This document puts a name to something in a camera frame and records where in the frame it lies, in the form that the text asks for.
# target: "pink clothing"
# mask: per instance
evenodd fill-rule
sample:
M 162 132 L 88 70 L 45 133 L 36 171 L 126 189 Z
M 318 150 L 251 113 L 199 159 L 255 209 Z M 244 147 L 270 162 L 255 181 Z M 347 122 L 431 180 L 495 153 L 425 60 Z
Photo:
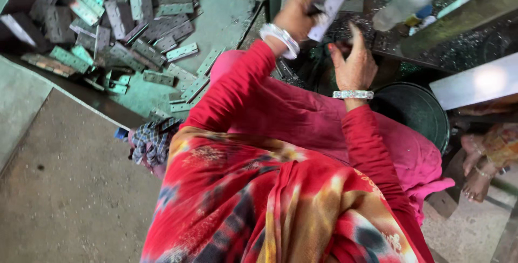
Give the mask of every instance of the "pink clothing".
M 228 51 L 219 56 L 211 71 L 216 82 L 244 51 Z M 264 80 L 260 99 L 236 118 L 229 133 L 263 135 L 283 140 L 335 158 L 349 165 L 341 118 L 343 101 L 291 86 L 273 78 Z M 391 155 L 403 191 L 410 198 L 421 225 L 424 198 L 452 187 L 455 182 L 441 177 L 441 154 L 421 134 L 376 113 L 383 141 Z

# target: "hand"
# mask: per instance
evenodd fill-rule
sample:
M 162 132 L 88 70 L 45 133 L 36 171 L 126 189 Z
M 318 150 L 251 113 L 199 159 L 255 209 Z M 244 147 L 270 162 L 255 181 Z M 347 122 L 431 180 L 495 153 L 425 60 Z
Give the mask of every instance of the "hand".
M 274 24 L 288 31 L 297 42 L 308 39 L 316 17 L 308 16 L 308 8 L 318 0 L 288 0 L 284 9 L 275 16 Z
M 347 60 L 343 59 L 342 52 L 336 45 L 328 45 L 335 65 L 336 83 L 340 90 L 367 90 L 378 72 L 378 66 L 365 47 L 362 32 L 352 22 L 349 22 L 349 27 L 353 34 L 353 48 Z M 367 103 L 363 99 L 345 99 L 345 102 L 347 111 Z

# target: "bangle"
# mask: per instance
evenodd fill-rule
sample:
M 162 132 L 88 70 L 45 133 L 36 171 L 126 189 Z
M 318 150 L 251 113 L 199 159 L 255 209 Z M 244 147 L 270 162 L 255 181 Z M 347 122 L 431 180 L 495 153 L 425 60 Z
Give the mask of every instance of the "bangle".
M 374 98 L 374 92 L 372 91 L 359 91 L 359 90 L 344 90 L 333 92 L 333 98 L 337 99 L 372 99 Z
M 288 51 L 282 54 L 282 56 L 288 60 L 296 59 L 298 53 L 301 51 L 297 41 L 291 37 L 288 31 L 278 28 L 275 24 L 264 24 L 259 31 L 259 35 L 261 35 L 263 40 L 265 40 L 266 36 L 271 35 L 282 41 L 288 47 Z

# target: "red sleeve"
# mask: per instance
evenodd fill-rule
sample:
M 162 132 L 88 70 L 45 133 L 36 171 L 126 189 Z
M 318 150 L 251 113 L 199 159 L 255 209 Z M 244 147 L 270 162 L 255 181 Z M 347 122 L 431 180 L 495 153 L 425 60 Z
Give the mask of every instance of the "red sleeve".
M 427 262 L 434 262 L 421 233 L 410 200 L 399 185 L 396 168 L 383 144 L 369 105 L 355 108 L 342 119 L 351 165 L 369 176 L 385 196 L 400 226 Z
M 230 72 L 210 86 L 180 128 L 226 132 L 233 117 L 243 110 L 249 96 L 270 75 L 274 66 L 275 56 L 271 48 L 262 41 L 255 41 L 234 63 Z

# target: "tie-dye fabric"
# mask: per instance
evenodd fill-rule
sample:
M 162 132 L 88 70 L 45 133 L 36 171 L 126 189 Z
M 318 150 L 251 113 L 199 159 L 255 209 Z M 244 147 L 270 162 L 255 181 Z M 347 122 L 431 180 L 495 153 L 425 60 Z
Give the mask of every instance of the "tie-dye fabric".
M 374 182 L 315 151 L 183 128 L 141 262 L 420 262 Z

